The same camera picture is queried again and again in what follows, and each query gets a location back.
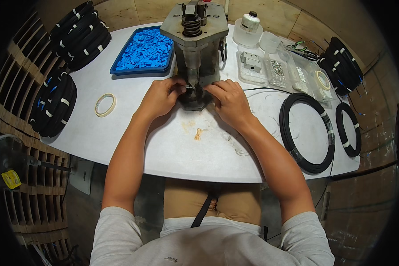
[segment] forearm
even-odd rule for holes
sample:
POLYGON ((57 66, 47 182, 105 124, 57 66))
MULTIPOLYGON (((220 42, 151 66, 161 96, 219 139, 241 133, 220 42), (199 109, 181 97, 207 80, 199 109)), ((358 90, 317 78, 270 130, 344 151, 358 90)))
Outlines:
POLYGON ((310 190, 295 160, 254 117, 239 132, 254 150, 269 188, 280 200, 282 222, 303 211, 314 211, 310 190))
POLYGON ((133 202, 140 187, 146 134, 152 120, 135 112, 109 162, 102 209, 118 206, 134 214, 133 202))

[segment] khaki shorts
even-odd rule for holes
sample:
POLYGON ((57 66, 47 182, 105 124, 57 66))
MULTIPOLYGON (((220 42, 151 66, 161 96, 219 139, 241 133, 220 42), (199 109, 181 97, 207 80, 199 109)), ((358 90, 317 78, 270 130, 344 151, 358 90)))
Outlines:
MULTIPOLYGON (((206 216, 223 217, 260 226, 260 184, 222 183, 215 208, 206 216)), ((196 217, 208 196, 209 183, 167 178, 164 191, 164 219, 196 217)))

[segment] blue tray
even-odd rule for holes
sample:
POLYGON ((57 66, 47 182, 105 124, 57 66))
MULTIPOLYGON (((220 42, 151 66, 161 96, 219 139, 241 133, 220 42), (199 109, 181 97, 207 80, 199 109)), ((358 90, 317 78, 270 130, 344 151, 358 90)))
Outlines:
POLYGON ((120 53, 118 54, 117 58, 114 61, 114 64, 112 64, 111 69, 109 70, 109 73, 111 75, 128 75, 128 74, 143 74, 143 73, 164 73, 168 70, 170 63, 171 63, 171 57, 173 55, 173 50, 174 50, 174 43, 171 45, 168 57, 167 57, 167 64, 165 66, 161 67, 142 67, 142 68, 132 68, 132 69, 121 69, 121 70, 116 70, 117 63, 121 61, 122 59, 122 54, 125 53, 125 50, 129 43, 133 40, 134 36, 147 29, 159 29, 160 26, 152 26, 152 27, 146 27, 146 28, 140 28, 137 29, 133 32, 133 34, 130 36, 128 41, 125 43, 123 48, 121 49, 120 53))

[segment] plastic cup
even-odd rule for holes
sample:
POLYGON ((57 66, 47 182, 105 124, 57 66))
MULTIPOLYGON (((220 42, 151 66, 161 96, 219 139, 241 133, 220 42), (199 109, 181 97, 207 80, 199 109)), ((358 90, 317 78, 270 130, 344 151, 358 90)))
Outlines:
POLYGON ((280 43, 281 40, 278 38, 278 36, 268 31, 263 32, 262 37, 259 41, 260 48, 270 54, 276 53, 276 50, 280 43))

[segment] gray t-shirt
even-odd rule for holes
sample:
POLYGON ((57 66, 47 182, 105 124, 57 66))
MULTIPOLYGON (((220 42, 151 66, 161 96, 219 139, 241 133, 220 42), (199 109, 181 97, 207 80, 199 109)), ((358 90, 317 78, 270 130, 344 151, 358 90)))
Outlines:
POLYGON ((290 218, 281 232, 282 249, 236 226, 218 224, 181 229, 143 245, 134 216, 125 209, 107 207, 96 225, 90 265, 334 264, 316 213, 290 218))

